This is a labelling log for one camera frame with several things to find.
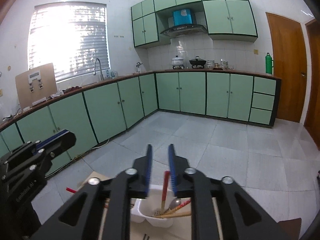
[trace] silver screw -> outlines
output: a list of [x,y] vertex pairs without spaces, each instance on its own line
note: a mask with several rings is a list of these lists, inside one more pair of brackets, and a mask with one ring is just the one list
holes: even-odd
[[222,182],[224,184],[231,184],[231,183],[233,183],[233,178],[232,177],[223,177]]
[[33,171],[35,168],[37,167],[37,165],[33,164],[29,167],[29,170]]
[[126,174],[128,174],[128,175],[134,175],[134,174],[136,174],[138,171],[136,170],[136,169],[134,169],[134,168],[129,168],[129,169],[127,169],[126,171],[125,171],[125,173]]
[[89,183],[90,185],[97,185],[97,184],[100,183],[100,179],[98,179],[98,178],[90,178],[90,179],[88,180],[88,183]]
[[195,174],[195,173],[196,173],[196,169],[195,169],[195,168],[186,168],[186,169],[184,170],[184,172],[185,172],[186,174]]

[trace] countertop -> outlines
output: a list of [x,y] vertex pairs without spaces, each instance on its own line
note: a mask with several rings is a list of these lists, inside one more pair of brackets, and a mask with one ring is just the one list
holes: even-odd
[[172,72],[214,72],[214,73],[232,73],[232,74],[246,74],[246,75],[251,75],[251,76],[257,76],[257,77],[263,77],[263,78],[272,78],[272,79],[280,79],[278,77],[275,77],[271,74],[261,74],[261,73],[255,73],[255,72],[247,72],[247,71],[239,71],[239,70],[215,70],[215,69],[168,69],[168,70],[155,70],[155,71],[146,71],[146,72],[141,72],[141,73],[133,73],[133,74],[129,74],[129,75],[124,75],[124,76],[120,76],[117,78],[113,78],[113,79],[106,79],[100,82],[96,82],[90,85],[86,85],[83,87],[80,87],[77,90],[73,90],[70,92],[65,93],[64,95],[61,95],[59,97],[53,98],[53,99],[49,99],[45,102],[42,102],[36,106],[33,106],[32,108],[23,111],[22,113],[17,114],[14,118],[2,123],[0,125],[0,131],[4,130],[5,128],[9,127],[11,124],[17,122],[18,120],[22,119],[23,117],[43,108],[46,107],[54,102],[57,102],[61,99],[70,97],[72,95],[81,93],[83,91],[86,90],[90,90],[93,88],[97,88],[100,86],[104,86],[107,84],[111,84],[111,83],[115,83],[115,82],[119,82],[122,80],[126,80],[129,78],[133,78],[133,77],[138,77],[138,76],[144,76],[144,75],[148,75],[148,74],[152,74],[152,73],[172,73]]

